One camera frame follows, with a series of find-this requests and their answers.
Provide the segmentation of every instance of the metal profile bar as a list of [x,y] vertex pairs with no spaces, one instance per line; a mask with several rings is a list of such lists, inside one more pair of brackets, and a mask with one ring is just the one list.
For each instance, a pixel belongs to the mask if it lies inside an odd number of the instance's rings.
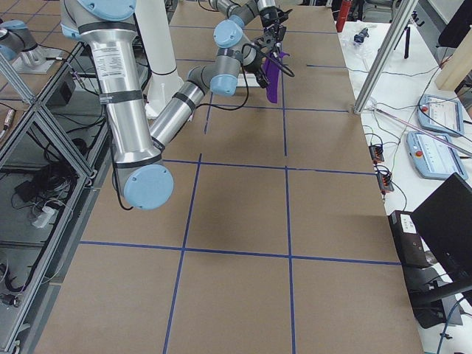
[[44,122],[44,124],[47,125],[48,128],[53,131],[52,135],[54,137],[57,137],[58,141],[62,143],[63,149],[61,153],[64,155],[64,157],[68,160],[72,160],[76,162],[77,168],[80,168],[80,170],[84,171],[88,177],[93,176],[94,171],[92,167],[87,162],[85,157],[80,153],[80,151],[72,143],[67,133],[60,126],[58,121],[52,116],[49,109],[43,105],[39,105],[38,115],[41,118],[41,120]]
[[389,59],[389,55],[393,50],[395,44],[400,40],[400,36],[405,30],[405,26],[412,15],[414,7],[418,3],[418,0],[403,0],[400,5],[400,9],[393,18],[392,25],[387,32],[385,39],[381,45],[381,48],[378,50],[378,54],[374,59],[372,68],[367,75],[366,80],[359,92],[358,98],[355,101],[354,113],[360,114],[366,104],[372,91],[375,88],[375,85],[380,78],[382,71],[384,70],[386,61]]

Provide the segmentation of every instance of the cardboard table surface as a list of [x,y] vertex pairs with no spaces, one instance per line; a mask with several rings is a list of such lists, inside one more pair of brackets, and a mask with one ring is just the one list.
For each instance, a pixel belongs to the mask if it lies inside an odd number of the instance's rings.
[[[182,77],[221,19],[179,2]],[[107,178],[36,353],[423,352],[332,15],[286,24],[279,103],[199,108],[163,154],[163,207],[121,210]]]

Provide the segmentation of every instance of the aluminum arm segment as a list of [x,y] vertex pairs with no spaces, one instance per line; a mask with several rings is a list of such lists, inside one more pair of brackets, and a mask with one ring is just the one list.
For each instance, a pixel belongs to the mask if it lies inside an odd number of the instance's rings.
[[258,15],[263,27],[269,27],[279,19],[279,10],[275,0],[249,0],[243,6],[232,0],[209,0],[210,6],[223,13],[227,18],[236,17],[246,26]]

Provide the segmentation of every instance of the gray robot arm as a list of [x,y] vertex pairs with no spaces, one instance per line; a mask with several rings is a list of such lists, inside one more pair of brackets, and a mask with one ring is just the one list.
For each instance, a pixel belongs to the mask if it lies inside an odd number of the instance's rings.
[[23,63],[30,67],[46,61],[45,52],[36,43],[27,25],[19,20],[0,24],[0,53],[7,60],[13,60],[20,54]]
[[91,47],[100,82],[100,102],[106,105],[114,137],[116,187],[130,205],[155,209],[167,201],[173,190],[173,178],[162,165],[162,151],[208,91],[231,96],[241,66],[260,69],[262,58],[243,33],[246,22],[256,16],[249,15],[250,9],[256,10],[251,1],[241,10],[232,10],[238,16],[230,15],[216,26],[215,62],[190,71],[184,85],[151,127],[146,119],[131,46],[136,37],[133,20],[136,0],[113,1],[113,7],[109,1],[61,1],[64,35]]

